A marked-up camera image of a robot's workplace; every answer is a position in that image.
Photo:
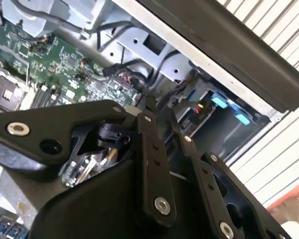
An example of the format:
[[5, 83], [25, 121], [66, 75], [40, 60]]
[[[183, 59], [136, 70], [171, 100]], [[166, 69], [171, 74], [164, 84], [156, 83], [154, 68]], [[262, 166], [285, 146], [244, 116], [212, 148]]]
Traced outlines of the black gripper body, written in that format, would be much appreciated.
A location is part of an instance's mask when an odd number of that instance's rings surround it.
[[205, 210], [166, 163], [127, 160], [69, 189], [37, 214], [33, 239], [209, 239]]

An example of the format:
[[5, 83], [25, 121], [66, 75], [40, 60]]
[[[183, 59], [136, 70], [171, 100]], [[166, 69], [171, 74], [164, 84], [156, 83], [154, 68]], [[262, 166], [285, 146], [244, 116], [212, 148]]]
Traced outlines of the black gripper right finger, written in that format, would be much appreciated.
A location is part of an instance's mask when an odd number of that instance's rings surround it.
[[165, 133], [169, 169], [183, 176], [203, 239], [287, 239], [288, 233], [213, 152], [200, 153], [172, 109]]

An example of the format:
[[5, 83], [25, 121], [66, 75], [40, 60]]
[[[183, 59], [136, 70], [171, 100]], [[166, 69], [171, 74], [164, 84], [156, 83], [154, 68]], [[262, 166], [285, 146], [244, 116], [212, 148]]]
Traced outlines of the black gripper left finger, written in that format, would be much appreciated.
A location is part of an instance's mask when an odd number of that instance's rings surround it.
[[0, 113], [0, 166], [39, 181], [61, 175], [78, 156], [117, 150], [117, 163], [137, 164], [137, 214], [175, 217], [165, 145], [157, 131], [156, 101], [143, 96], [133, 115], [112, 100]]

